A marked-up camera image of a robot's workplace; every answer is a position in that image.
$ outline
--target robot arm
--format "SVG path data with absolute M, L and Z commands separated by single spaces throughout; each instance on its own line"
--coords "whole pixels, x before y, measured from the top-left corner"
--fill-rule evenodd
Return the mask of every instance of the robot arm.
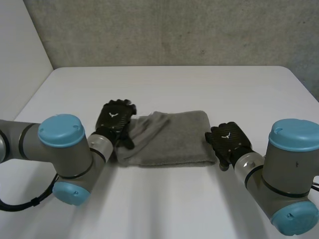
M 252 150 L 246 135 L 233 122 L 213 127 L 205 137 L 220 160 L 220 168 L 234 167 L 238 179 L 282 234 L 300 235 L 317 224 L 319 211 L 308 194 L 319 175 L 318 124 L 298 119 L 276 122 L 265 159 Z
M 122 140 L 124 146 L 134 147 L 127 134 L 133 114 L 136 108 L 129 101 L 110 101 L 88 139 L 81 121 L 73 115 L 53 116 L 41 124 L 0 120 L 0 162 L 15 158 L 52 163 L 59 176 L 52 189 L 54 196 L 81 205 L 113 147 Z

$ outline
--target gray wall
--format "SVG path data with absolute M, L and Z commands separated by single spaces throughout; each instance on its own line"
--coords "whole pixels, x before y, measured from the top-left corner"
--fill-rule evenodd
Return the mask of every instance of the gray wall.
M 319 99 L 318 0 L 24 0 L 54 68 L 280 65 Z

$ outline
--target table surface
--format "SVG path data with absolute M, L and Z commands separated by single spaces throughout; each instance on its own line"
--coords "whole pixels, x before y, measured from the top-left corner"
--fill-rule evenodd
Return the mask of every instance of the table surface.
M 235 121 L 265 154 L 272 124 L 319 123 L 319 104 L 283 67 L 88 67 L 51 73 L 16 118 L 42 122 L 78 116 L 87 136 L 104 103 L 130 99 L 139 115 L 203 110 L 210 124 Z M 48 163 L 0 165 L 0 197 L 11 204 L 39 196 L 55 171 Z M 319 206 L 319 194 L 310 192 Z M 298 238 L 319 235 L 319 225 Z M 232 169 L 121 168 L 108 164 L 90 200 L 78 208 L 51 196 L 20 213 L 0 212 L 1 239 L 273 239 L 269 222 Z

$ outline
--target gray towel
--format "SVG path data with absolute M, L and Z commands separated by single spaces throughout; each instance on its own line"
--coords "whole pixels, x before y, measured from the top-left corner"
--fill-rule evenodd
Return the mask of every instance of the gray towel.
M 133 150 L 116 148 L 118 161 L 125 166 L 205 166 L 215 163 L 212 148 L 205 141 L 210 131 L 203 111 L 165 114 L 154 112 L 132 119 L 129 135 Z

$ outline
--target white logo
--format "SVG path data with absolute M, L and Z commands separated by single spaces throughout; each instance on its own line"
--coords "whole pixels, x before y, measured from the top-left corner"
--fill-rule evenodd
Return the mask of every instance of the white logo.
M 230 136 L 230 132 L 228 133 L 227 136 L 222 136 L 222 138 L 229 138 L 229 136 Z
M 118 114 L 113 115 L 112 113 L 109 113 L 109 115 L 113 118 L 114 116 L 117 116 Z

